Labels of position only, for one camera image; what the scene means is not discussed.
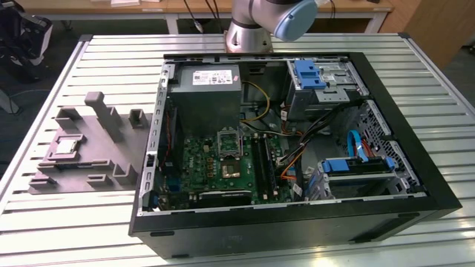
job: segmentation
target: green circuit board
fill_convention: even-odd
[[[233,140],[222,140],[222,146],[231,147]],[[187,138],[183,152],[183,173],[181,179],[181,191],[191,196],[207,191],[239,191],[253,192],[253,204],[270,204],[290,201],[289,186],[279,187],[278,196],[270,196],[267,200],[259,198],[259,190],[255,178],[255,166],[253,155],[253,137],[241,139],[242,157],[239,159],[222,159],[218,150],[218,138]],[[267,140],[273,161],[282,156],[281,141],[277,136]],[[186,209],[183,201],[175,209]]]

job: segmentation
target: yellow wire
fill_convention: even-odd
[[[270,98],[269,98],[269,95],[266,94],[266,91],[253,82],[249,82],[249,81],[243,81],[243,83],[249,83],[250,85],[253,85],[255,88],[259,89],[259,91],[263,93],[263,95],[266,96],[266,100],[267,100],[267,107],[266,107],[266,110],[263,112],[263,114],[261,114],[258,117],[255,118],[250,118],[250,119],[246,119],[246,120],[241,120],[241,121],[245,121],[245,122],[251,122],[251,121],[257,121],[259,120],[261,118],[265,117],[265,115],[269,113],[269,110],[270,110]]]

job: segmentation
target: black plastic frame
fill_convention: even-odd
[[[215,57],[215,62],[221,62],[222,57],[253,56],[257,60],[267,57],[273,58],[310,58],[315,56],[347,56],[354,64],[359,76],[370,90],[378,108],[383,114],[389,127],[394,132],[394,138],[398,141],[406,157],[413,165],[413,170],[421,179],[426,188],[427,197],[411,197],[406,199],[390,199],[361,202],[342,202],[337,204],[321,205],[290,205],[289,207],[273,209],[243,209],[233,211],[221,211],[205,213],[181,212],[173,215],[136,216],[138,214],[138,193],[136,190],[132,220],[130,224],[130,235],[140,232],[174,231],[181,229],[210,228],[233,225],[267,224],[285,221],[315,220],[335,217],[363,216],[377,214],[398,214],[399,218],[411,217],[417,220],[405,223],[402,227],[389,227],[386,233],[381,234],[385,238],[387,234],[393,235],[417,221],[422,219],[435,219],[462,208],[462,204],[438,170],[435,163],[409,125],[407,120],[397,106],[391,95],[378,77],[375,70],[363,53],[334,53],[334,52],[310,52],[310,53],[269,53],[269,54],[213,54],[213,55],[166,55],[166,60],[181,61],[181,64],[197,64],[203,57]]]

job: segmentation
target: aluminum extrusion table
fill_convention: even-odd
[[[461,198],[463,209],[379,243],[173,260],[205,266],[429,266],[475,263],[475,110],[411,39],[397,34],[309,34],[274,39],[277,52],[365,52]],[[214,35],[94,36],[79,42],[0,183],[0,266],[167,264],[128,236],[134,191],[30,195],[60,107],[82,115],[88,91],[120,113],[154,109],[165,53],[219,53]]]

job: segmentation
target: wooden desk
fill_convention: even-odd
[[[394,10],[389,0],[381,0],[379,4],[366,0],[334,0],[337,18],[367,18],[370,19],[366,33],[378,33],[387,14]],[[205,0],[187,0],[195,18],[214,18]],[[217,0],[222,18],[231,18],[233,0]],[[183,0],[169,0],[167,5],[167,24],[170,33],[178,34],[179,29],[177,20],[193,18]],[[327,3],[319,7],[317,18],[330,18],[333,5]]]
[[[91,0],[16,0],[16,2],[28,13],[42,15],[166,13],[169,5],[167,0],[161,3],[142,2],[139,6],[131,7],[111,7],[111,1],[91,2]]]
[[[183,0],[169,0],[169,13],[189,13]],[[209,6],[205,0],[187,0],[190,9],[194,13],[210,13]],[[393,5],[389,0],[382,0],[379,4],[371,3],[366,0],[334,0],[337,12],[391,12]],[[218,8],[222,13],[230,13],[233,7],[233,0],[217,0]],[[319,7],[319,12],[331,13],[333,5],[327,3]]]
[[[195,18],[214,18],[205,0],[187,0]],[[366,33],[378,33],[386,15],[393,11],[389,0],[379,4],[366,0],[334,0],[337,18],[367,18],[370,23]],[[179,19],[191,18],[183,0],[163,0],[161,3],[142,2],[139,6],[111,7],[108,1],[91,0],[18,0],[28,13],[51,20],[91,20],[91,19],[166,19],[170,34],[179,34]],[[221,17],[231,18],[233,0],[217,0]],[[317,18],[330,18],[331,4],[319,8]]]

